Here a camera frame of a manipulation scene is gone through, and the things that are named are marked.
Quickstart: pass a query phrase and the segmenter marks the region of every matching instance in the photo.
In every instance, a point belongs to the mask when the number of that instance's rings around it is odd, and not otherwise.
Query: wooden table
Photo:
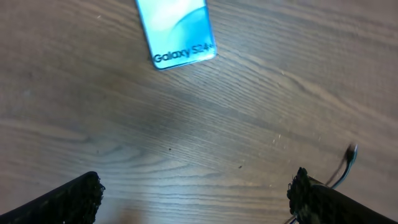
[[[158,72],[132,0],[0,1],[0,213],[89,170],[97,223],[283,223],[297,169],[398,220],[398,2],[208,1]]]

